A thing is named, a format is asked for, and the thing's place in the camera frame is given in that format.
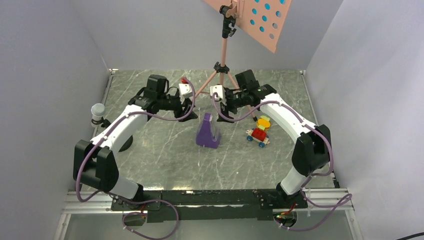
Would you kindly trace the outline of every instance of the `pink panel with holes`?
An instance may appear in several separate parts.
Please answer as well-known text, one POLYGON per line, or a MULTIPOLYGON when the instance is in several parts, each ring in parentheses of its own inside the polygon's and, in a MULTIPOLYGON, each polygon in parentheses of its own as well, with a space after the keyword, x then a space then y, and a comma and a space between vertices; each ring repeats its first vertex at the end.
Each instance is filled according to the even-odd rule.
MULTIPOLYGON (((234 0, 204 0, 215 10, 229 6, 234 0)), ((292 0, 238 0, 242 3, 241 17, 236 25, 264 47, 275 53, 292 0)))

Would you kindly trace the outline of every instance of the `yellow block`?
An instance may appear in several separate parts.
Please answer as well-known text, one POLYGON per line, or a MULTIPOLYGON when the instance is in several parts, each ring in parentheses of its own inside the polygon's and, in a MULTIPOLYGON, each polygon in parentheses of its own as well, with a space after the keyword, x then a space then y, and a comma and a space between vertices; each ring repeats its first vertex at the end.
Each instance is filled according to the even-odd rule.
POLYGON ((271 123, 263 118, 259 118, 256 125, 258 128, 259 126, 263 126, 265 132, 271 127, 271 123))

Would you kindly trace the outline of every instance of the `purple block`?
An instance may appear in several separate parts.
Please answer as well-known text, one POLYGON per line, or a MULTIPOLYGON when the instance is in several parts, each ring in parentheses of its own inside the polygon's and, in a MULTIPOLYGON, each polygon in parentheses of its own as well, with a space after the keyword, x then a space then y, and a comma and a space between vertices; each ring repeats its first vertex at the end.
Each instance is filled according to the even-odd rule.
POLYGON ((196 134, 196 144, 202 147, 217 149, 220 145, 221 133, 212 121, 212 115, 205 113, 196 134))

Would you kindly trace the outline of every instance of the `black metal frame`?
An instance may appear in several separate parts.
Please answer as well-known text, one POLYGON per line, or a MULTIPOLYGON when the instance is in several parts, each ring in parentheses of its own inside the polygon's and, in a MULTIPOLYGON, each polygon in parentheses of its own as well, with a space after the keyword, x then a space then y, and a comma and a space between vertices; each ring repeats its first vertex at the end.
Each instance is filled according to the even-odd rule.
MULTIPOLYGON (((148 199, 165 200, 177 207, 180 220, 217 220, 217 219, 257 219, 270 221, 273 209, 290 209, 293 203, 279 201, 275 189, 237 189, 237 190, 161 190, 144 191, 148 199)), ((296 201, 296 209, 305 209, 305 200, 296 201)), ((112 202, 112 211, 134 211, 122 200, 112 202)), ((174 210, 164 203, 149 203, 148 223, 161 223, 175 220, 174 210)))

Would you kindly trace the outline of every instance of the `toy car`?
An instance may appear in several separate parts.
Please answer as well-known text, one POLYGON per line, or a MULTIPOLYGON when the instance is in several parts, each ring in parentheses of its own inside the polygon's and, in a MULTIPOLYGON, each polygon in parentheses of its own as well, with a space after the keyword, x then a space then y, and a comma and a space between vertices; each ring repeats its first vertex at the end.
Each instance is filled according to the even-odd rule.
POLYGON ((248 134, 247 140, 250 142, 253 140, 259 142, 259 147, 261 148, 264 148, 265 145, 270 143, 270 139, 264 130, 252 128, 251 130, 247 130, 246 133, 248 134))

